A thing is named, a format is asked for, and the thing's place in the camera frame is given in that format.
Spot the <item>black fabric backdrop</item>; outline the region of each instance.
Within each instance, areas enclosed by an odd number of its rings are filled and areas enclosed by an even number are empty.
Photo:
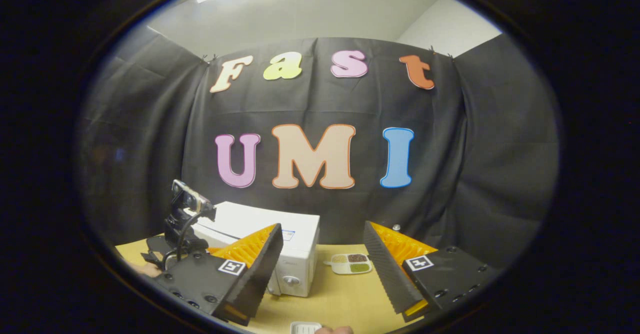
[[[337,78],[338,50],[361,50],[368,73]],[[302,54],[294,79],[266,81],[282,52]],[[210,93],[224,61],[253,56],[226,91]],[[407,77],[399,58],[429,63],[435,88]],[[212,202],[320,215],[320,243],[362,242],[365,220],[400,224],[429,245],[460,245],[494,266],[508,264],[533,238],[553,194],[558,135],[544,80],[504,35],[455,59],[409,45],[357,38],[291,40],[247,49],[210,64],[150,29],[130,34],[105,64],[87,102],[82,130],[87,212],[115,244],[162,231],[170,182],[181,178]],[[350,124],[349,189],[272,185],[278,141],[271,129],[302,127],[316,146],[331,124]],[[384,188],[382,130],[414,131],[413,181]],[[231,166],[243,170],[240,135],[257,133],[256,178],[233,188],[217,168],[219,134],[231,134]]]

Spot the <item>wooden table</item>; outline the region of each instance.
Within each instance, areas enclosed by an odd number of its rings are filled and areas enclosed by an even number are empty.
[[[140,255],[147,252],[145,240],[116,248],[127,261],[145,264]],[[395,314],[375,268],[364,274],[337,275],[323,264],[334,254],[368,254],[364,245],[317,245],[316,250],[318,262],[308,298],[265,293],[249,326],[238,327],[257,334],[288,334],[291,322],[308,321],[331,328],[349,325],[355,334],[370,334],[391,332],[412,323]]]

